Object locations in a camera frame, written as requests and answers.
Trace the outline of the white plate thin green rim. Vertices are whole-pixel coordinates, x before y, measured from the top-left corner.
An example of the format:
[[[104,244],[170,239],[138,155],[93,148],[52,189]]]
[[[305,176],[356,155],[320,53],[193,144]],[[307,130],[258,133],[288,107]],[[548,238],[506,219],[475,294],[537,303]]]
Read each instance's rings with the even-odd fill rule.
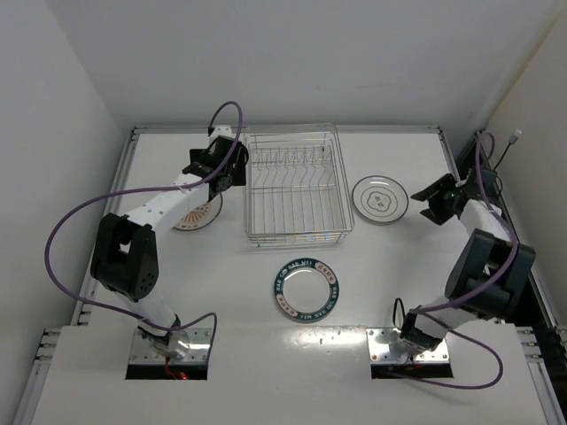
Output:
[[[409,196],[404,187],[383,175],[370,175],[353,186],[351,199],[355,211],[367,222],[389,225],[408,211]]]

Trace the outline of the white plate wide green band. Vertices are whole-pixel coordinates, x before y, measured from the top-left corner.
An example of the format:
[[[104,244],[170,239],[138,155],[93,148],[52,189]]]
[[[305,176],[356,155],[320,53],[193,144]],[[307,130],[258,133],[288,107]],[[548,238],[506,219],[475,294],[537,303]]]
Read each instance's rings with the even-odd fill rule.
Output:
[[[326,318],[339,299],[336,273],[319,259],[299,258],[285,264],[273,284],[278,310],[292,321],[311,323]]]

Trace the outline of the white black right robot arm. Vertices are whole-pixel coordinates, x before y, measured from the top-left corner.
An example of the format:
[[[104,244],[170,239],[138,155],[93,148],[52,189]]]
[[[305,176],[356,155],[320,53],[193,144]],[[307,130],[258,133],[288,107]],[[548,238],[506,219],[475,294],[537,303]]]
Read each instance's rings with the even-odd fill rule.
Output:
[[[411,356],[436,350],[449,331],[470,321],[510,321],[522,303],[535,250],[518,242],[490,203],[484,182],[495,178],[490,170],[470,171],[462,182],[445,174],[411,196],[428,204],[422,216],[437,225],[455,217],[469,235],[444,294],[405,316],[399,340]]]

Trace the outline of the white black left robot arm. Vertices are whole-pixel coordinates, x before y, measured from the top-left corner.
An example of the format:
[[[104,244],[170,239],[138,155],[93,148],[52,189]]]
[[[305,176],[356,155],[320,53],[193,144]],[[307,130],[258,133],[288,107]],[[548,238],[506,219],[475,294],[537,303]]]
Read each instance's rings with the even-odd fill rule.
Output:
[[[209,145],[190,150],[190,163],[171,190],[123,215],[106,214],[99,222],[90,275],[138,315],[143,338],[159,352],[189,349],[189,336],[155,288],[159,278],[158,241],[190,212],[231,187],[246,184],[247,148],[229,132],[209,129]]]

